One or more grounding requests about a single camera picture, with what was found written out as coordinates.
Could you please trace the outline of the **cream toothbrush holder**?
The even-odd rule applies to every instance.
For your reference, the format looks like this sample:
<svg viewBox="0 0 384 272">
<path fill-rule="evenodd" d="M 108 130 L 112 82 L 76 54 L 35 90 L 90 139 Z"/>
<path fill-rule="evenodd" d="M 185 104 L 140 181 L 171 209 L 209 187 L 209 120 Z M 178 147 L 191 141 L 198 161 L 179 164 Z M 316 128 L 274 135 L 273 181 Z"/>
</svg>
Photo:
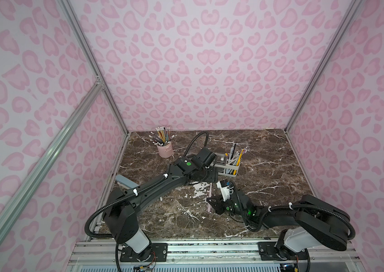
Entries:
<svg viewBox="0 0 384 272">
<path fill-rule="evenodd" d="M 235 156 L 238 156 L 239 154 L 240 154 L 239 152 L 237 152 L 237 151 L 235 152 Z M 230 161 L 225 162 L 225 154 L 216 153 L 216 159 L 213 162 L 213 165 L 217 168 L 220 176 L 226 176 L 226 177 L 236 177 L 237 176 L 238 172 L 237 172 L 236 176 L 234 176 L 233 174 L 231 174 L 231 175 L 227 174 L 227 169 L 230 169 L 229 162 Z"/>
</svg>

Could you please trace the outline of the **bundle of coloured pencils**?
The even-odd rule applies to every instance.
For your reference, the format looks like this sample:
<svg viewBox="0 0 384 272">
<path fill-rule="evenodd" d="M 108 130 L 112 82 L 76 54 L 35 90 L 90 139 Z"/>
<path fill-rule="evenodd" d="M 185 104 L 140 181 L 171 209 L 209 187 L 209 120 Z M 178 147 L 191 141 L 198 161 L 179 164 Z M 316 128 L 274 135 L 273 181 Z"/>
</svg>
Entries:
<svg viewBox="0 0 384 272">
<path fill-rule="evenodd" d="M 168 127 L 157 127 L 156 131 L 151 131 L 148 137 L 156 146 L 164 147 L 171 143 L 171 131 Z"/>
</svg>

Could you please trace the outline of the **yellow toothbrush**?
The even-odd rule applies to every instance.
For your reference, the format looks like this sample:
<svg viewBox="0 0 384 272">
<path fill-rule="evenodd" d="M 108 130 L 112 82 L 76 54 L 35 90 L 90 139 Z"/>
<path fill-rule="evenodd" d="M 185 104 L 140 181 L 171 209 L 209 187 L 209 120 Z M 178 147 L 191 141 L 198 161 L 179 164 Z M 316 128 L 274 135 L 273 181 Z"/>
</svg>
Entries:
<svg viewBox="0 0 384 272">
<path fill-rule="evenodd" d="M 237 159 L 236 164 L 235 164 L 235 166 L 237 167 L 237 169 L 233 171 L 233 175 L 234 175 L 234 176 L 236 176 L 236 174 L 237 174 L 237 172 L 238 172 L 238 168 L 239 168 L 239 166 L 240 166 L 241 158 L 242 158 L 244 152 L 245 152 L 245 150 L 242 149 L 241 152 L 240 152 L 240 154 L 239 154 L 239 156 L 238 156 L 238 159 Z"/>
</svg>

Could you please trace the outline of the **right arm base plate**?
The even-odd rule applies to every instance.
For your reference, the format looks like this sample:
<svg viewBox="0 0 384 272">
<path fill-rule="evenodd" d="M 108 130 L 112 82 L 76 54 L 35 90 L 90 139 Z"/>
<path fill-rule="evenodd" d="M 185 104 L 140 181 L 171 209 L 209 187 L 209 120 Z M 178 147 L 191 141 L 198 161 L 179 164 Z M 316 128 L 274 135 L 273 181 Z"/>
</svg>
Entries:
<svg viewBox="0 0 384 272">
<path fill-rule="evenodd" d="M 307 260 L 306 251 L 294 253 L 284 246 L 278 248 L 275 241 L 258 243 L 258 253 L 262 261 L 304 261 Z"/>
</svg>

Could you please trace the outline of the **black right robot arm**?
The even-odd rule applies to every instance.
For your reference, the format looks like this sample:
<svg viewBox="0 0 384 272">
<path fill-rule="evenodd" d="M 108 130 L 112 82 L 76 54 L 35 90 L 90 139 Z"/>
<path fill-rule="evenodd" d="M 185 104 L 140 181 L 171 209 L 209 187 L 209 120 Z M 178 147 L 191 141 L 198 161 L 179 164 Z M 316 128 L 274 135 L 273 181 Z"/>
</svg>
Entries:
<svg viewBox="0 0 384 272">
<path fill-rule="evenodd" d="M 240 216 L 240 222 L 250 232 L 283 227 L 273 251 L 282 260 L 318 245 L 345 251 L 347 243 L 356 236 L 346 212 L 314 196 L 305 195 L 286 205 L 256 206 L 233 182 L 219 181 L 217 187 L 221 194 L 206 199 L 216 214 Z"/>
</svg>

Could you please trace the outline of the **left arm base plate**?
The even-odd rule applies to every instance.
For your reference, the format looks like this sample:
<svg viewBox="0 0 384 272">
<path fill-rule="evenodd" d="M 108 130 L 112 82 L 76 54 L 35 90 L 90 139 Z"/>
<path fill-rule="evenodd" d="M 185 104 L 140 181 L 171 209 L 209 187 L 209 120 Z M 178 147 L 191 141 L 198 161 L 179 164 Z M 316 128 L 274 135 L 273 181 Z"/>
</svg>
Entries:
<svg viewBox="0 0 384 272">
<path fill-rule="evenodd" d="M 131 247 L 122 248 L 120 262 L 166 262 L 168 254 L 167 243 L 150 243 L 142 252 L 136 253 Z"/>
</svg>

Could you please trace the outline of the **aluminium front rail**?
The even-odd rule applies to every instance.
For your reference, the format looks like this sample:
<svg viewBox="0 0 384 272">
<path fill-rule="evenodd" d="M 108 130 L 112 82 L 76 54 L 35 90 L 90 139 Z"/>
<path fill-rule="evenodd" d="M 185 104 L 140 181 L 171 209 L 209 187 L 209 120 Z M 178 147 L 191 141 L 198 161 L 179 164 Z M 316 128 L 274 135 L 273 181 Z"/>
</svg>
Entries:
<svg viewBox="0 0 384 272">
<path fill-rule="evenodd" d="M 302 250 L 289 260 L 266 255 L 275 239 L 180 239 L 154 240 L 158 260 L 131 261 L 131 251 L 116 243 L 94 240 L 77 243 L 68 272 L 363 272 L 352 244 L 344 252 L 324 246 Z"/>
</svg>

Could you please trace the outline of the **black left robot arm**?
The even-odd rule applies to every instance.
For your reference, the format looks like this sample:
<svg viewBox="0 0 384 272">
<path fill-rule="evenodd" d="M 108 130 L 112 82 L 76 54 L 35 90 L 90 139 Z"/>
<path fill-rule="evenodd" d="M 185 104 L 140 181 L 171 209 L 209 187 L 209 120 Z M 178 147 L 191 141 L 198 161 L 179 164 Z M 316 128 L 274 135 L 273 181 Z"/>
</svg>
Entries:
<svg viewBox="0 0 384 272">
<path fill-rule="evenodd" d="M 117 245 L 126 245 L 147 258 L 152 252 L 152 243 L 139 226 L 137 218 L 142 211 L 176 188 L 218 181 L 218 173 L 212 165 L 216 154 L 207 147 L 209 137 L 207 131 L 197 134 L 184 154 L 150 181 L 124 192 L 112 192 L 108 203 L 87 219 L 86 235 L 113 238 Z"/>
</svg>

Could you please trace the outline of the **pink metal pencil bucket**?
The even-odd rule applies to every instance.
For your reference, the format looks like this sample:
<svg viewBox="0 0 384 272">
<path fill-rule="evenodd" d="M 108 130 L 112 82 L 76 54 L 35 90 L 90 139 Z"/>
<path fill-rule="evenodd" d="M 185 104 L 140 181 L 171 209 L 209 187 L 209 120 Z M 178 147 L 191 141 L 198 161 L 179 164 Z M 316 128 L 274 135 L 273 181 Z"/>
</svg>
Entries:
<svg viewBox="0 0 384 272">
<path fill-rule="evenodd" d="M 173 146 L 171 142 L 165 143 L 163 146 L 157 147 L 159 155 L 162 158 L 169 158 L 174 154 Z"/>
</svg>

